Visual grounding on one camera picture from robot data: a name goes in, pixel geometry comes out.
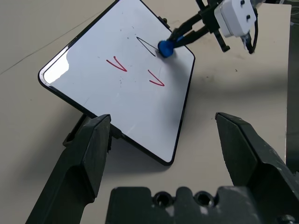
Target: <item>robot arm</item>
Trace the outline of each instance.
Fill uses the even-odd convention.
[[[230,47],[225,44],[219,29],[225,37],[240,37],[249,53],[254,52],[258,34],[256,3],[252,4],[249,0],[214,0],[205,6],[202,0],[196,2],[200,11],[174,29],[166,41],[159,42],[158,49],[163,57],[171,56],[175,48],[192,43],[208,32],[214,33],[222,51],[226,52]],[[192,30],[192,26],[200,20],[205,24],[204,27],[198,31]],[[253,25],[255,37],[251,44],[249,32]]]

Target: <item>robotic claw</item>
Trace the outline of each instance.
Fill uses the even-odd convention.
[[[170,57],[175,48],[187,45],[201,38],[207,33],[214,33],[221,49],[226,52],[230,49],[225,44],[219,29],[225,37],[240,37],[250,54],[255,51],[258,23],[256,4],[249,0],[208,0],[205,6],[202,0],[196,0],[200,11],[184,22],[179,28],[173,30],[166,41],[158,44],[159,53],[167,58]],[[202,20],[205,24],[198,31],[192,30],[192,26]],[[250,28],[255,25],[255,37],[251,44]]]
[[[217,113],[222,153],[234,184],[216,196],[179,188],[176,196],[145,187],[111,192],[106,224],[297,224],[299,177],[241,118]],[[113,126],[89,121],[61,154],[27,224],[78,224],[98,195]]]

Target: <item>black cable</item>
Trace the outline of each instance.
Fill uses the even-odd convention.
[[[257,36],[258,36],[257,9],[253,8],[253,11],[254,11],[254,14],[256,15],[256,21],[254,23],[255,32],[254,32],[253,45],[251,45],[251,37],[250,37],[250,35],[249,35],[249,38],[246,41],[246,47],[247,47],[247,50],[248,50],[248,52],[250,54],[252,54],[255,51],[255,49],[256,49]]]

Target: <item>white table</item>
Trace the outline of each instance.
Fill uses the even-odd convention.
[[[110,2],[101,1],[101,5],[105,8]],[[195,1],[145,3],[166,17],[172,28],[198,10]],[[152,194],[161,190],[174,194],[179,186],[187,186],[194,193],[206,190],[214,194],[219,186],[231,185],[214,120],[216,112],[251,123],[284,159],[290,10],[284,5],[264,4],[259,8],[260,31],[254,55],[235,38],[225,40],[231,47],[225,54],[213,35],[190,45],[196,64],[173,165],[163,167],[122,140],[114,142],[99,196],[86,207],[81,223],[104,223],[110,191],[117,186],[147,186]],[[3,223],[25,222],[63,150],[63,139],[80,117],[77,110],[39,85],[37,73],[90,21],[0,76]]]

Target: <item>screw hole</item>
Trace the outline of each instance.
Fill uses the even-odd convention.
[[[195,201],[197,204],[205,207],[210,207],[214,206],[214,199],[213,197],[205,192],[205,191],[200,191],[194,196]]]
[[[165,207],[168,207],[171,204],[173,204],[173,199],[172,199],[171,195],[165,191],[156,193],[153,200],[154,200],[154,203],[161,208],[165,208]]]

